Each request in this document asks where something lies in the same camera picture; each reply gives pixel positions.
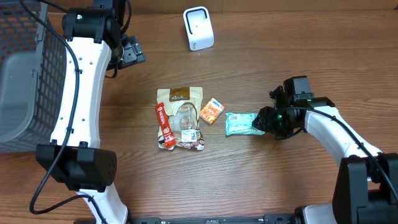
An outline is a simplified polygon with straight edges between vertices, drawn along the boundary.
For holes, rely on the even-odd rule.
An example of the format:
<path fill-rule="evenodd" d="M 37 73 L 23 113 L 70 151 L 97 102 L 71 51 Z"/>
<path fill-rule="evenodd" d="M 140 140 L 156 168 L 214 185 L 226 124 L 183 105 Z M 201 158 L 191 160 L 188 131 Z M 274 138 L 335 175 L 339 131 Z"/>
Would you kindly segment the teal snack packet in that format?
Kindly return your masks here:
<path fill-rule="evenodd" d="M 252 122 L 257 113 L 226 113 L 226 135 L 263 135 L 264 131 L 256 129 Z"/>

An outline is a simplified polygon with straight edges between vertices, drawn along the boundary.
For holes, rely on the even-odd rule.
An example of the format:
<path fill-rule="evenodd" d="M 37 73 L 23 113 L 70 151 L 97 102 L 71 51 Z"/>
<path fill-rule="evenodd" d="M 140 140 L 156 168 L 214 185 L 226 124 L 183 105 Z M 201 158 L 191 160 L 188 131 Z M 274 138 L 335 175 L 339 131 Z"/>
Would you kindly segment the beige nut pouch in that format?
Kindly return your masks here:
<path fill-rule="evenodd" d="M 157 105 L 163 103 L 176 145 L 167 149 L 160 129 L 157 135 L 158 147 L 173 151 L 175 148 L 202 151 L 205 141 L 200 131 L 199 113 L 203 99 L 203 88 L 181 87 L 157 90 Z"/>

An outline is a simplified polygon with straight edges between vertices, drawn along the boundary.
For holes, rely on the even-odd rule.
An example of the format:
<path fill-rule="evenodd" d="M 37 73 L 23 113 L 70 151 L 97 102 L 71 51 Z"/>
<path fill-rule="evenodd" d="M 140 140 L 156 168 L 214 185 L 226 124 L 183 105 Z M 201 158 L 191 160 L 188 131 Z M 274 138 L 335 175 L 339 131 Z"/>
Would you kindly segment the orange tissue packet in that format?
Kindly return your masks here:
<path fill-rule="evenodd" d="M 223 113 L 224 106 L 215 98 L 212 98 L 200 111 L 200 118 L 212 125 Z"/>

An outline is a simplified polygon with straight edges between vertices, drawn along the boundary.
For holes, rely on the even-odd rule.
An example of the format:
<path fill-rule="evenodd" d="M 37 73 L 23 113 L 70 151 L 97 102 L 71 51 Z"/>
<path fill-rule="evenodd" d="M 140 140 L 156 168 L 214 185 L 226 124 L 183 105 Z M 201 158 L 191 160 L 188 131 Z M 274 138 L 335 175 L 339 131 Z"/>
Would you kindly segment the red coffee stick sachet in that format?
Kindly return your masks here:
<path fill-rule="evenodd" d="M 165 105 L 163 103 L 159 103 L 155 106 L 155 110 L 159 120 L 160 129 L 164 137 L 165 147 L 167 149 L 170 149 L 171 147 L 174 147 L 176 145 L 176 142 L 173 136 L 172 129 L 170 127 L 167 114 L 165 112 Z"/>

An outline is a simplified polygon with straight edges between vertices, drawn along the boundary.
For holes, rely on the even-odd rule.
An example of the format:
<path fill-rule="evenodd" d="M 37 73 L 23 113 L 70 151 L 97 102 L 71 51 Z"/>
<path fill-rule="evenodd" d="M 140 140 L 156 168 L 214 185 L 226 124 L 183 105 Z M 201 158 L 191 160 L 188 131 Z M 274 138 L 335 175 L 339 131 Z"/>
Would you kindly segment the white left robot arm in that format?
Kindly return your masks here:
<path fill-rule="evenodd" d="M 48 144 L 36 147 L 45 177 L 63 183 L 83 199 L 95 223 L 132 223 L 114 185 L 116 154 L 100 147 L 99 113 L 107 71 L 145 61 L 135 36 L 126 34 L 129 1 L 95 1 L 67 9 L 59 37 L 67 50 L 62 102 Z"/>

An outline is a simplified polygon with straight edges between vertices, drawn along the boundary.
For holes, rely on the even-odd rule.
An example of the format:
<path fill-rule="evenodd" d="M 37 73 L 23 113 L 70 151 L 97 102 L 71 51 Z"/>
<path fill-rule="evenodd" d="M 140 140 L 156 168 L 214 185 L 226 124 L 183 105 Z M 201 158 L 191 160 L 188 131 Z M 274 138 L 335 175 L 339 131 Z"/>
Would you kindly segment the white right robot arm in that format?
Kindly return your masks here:
<path fill-rule="evenodd" d="M 397 223 L 397 154 L 364 140 L 326 97 L 260 110 L 252 125 L 280 139 L 315 137 L 339 167 L 332 201 L 298 208 L 293 223 Z"/>

